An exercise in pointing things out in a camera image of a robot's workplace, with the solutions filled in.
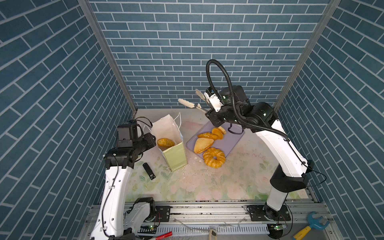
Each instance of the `green paper bag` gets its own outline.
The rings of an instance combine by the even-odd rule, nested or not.
[[[175,122],[180,118],[180,125]],[[173,172],[185,165],[187,165],[187,156],[185,155],[183,135],[180,132],[181,114],[179,113],[175,119],[171,115],[167,115],[153,123],[151,134],[156,139],[168,138],[171,139],[175,146],[162,151],[156,143],[164,158],[166,159],[170,170]]]

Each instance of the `blue brick wall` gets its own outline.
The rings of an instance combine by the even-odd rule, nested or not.
[[[345,239],[383,239],[383,12],[342,0],[279,110]]]
[[[73,239],[131,110],[77,0],[0,2],[0,239]]]
[[[219,60],[252,102],[273,104],[329,0],[138,0],[91,5],[139,108],[202,102]],[[212,67],[216,86],[227,85]]]

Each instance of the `table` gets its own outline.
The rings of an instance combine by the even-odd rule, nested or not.
[[[181,113],[180,131],[184,146],[202,128],[208,119],[197,109],[139,109],[136,117],[144,116],[152,122],[167,114],[175,118]],[[154,147],[135,163],[126,187],[126,202],[140,197],[155,201],[196,200],[266,200],[271,188],[269,182],[278,161],[266,144],[249,129],[227,156],[221,168],[208,167],[204,161],[185,147],[188,164],[171,172],[160,150]],[[143,168],[147,162],[156,178],[150,180]],[[304,189],[288,194],[289,199],[307,199]]]

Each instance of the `bread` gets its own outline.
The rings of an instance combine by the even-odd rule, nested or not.
[[[159,145],[159,147],[173,147],[173,146],[175,146],[175,143],[168,138],[159,139],[157,141],[157,144]]]
[[[213,139],[213,140],[217,140],[218,139],[218,136],[216,134],[213,134],[213,133],[210,133],[210,132],[199,134],[198,137],[205,137],[205,138],[210,138],[210,139]]]
[[[220,149],[210,147],[203,154],[204,162],[207,166],[213,168],[219,168],[225,163],[225,155]]]
[[[212,133],[218,136],[217,139],[223,139],[224,137],[223,133],[218,128],[212,129]]]
[[[227,134],[227,131],[222,127],[218,127],[218,129],[223,133],[223,134]]]
[[[204,138],[200,137],[196,140],[195,147],[194,147],[194,152],[195,153],[202,153],[208,148],[210,148],[214,143],[213,139],[210,138]]]

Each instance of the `purple cutting board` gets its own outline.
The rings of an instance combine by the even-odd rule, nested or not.
[[[221,140],[216,140],[214,142],[214,144],[212,145],[212,147],[214,148],[218,148],[220,149],[221,151],[224,152],[224,155],[225,157],[227,157],[232,149],[236,146],[236,144],[238,143],[238,141],[240,140],[240,138],[244,135],[244,132],[242,134],[233,134],[233,133],[230,133],[228,131],[228,128],[230,126],[230,123],[228,122],[225,122],[223,123],[223,125],[221,125],[226,131],[227,131],[227,134],[224,135],[224,138],[221,139]],[[195,148],[195,142],[196,140],[198,139],[197,135],[199,134],[202,134],[202,133],[205,133],[205,132],[211,132],[212,129],[214,128],[215,126],[212,125],[212,123],[209,121],[206,125],[204,125],[204,127],[202,127],[188,142],[187,142],[187,148],[189,150],[191,150],[193,153],[193,149]],[[241,132],[242,131],[242,128],[240,125],[237,125],[237,124],[233,124],[232,125],[232,128],[231,128],[231,131],[232,132]],[[203,153],[199,153],[199,154],[196,154],[197,156],[199,156],[202,160],[203,159]]]

